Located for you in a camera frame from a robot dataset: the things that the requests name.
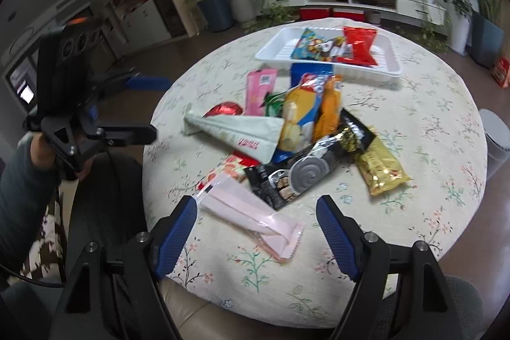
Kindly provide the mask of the person's left hand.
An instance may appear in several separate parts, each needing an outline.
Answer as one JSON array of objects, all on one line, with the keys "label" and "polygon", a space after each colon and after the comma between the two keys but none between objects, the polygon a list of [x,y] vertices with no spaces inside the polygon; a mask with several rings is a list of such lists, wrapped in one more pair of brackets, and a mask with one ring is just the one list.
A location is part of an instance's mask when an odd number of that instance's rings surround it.
[{"label": "person's left hand", "polygon": [[94,157],[86,160],[79,171],[71,172],[63,159],[56,154],[47,142],[46,136],[42,133],[34,133],[29,146],[30,159],[33,165],[43,171],[58,168],[65,180],[82,181],[91,171]]}]

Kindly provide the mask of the person's left forearm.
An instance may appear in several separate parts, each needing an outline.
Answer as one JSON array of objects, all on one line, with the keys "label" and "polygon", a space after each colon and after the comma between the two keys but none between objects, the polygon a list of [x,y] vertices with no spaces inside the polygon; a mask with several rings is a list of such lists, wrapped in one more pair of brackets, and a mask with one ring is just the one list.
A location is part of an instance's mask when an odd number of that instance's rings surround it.
[{"label": "person's left forearm", "polygon": [[61,182],[55,152],[41,133],[14,152],[1,175],[1,264],[19,271]]}]

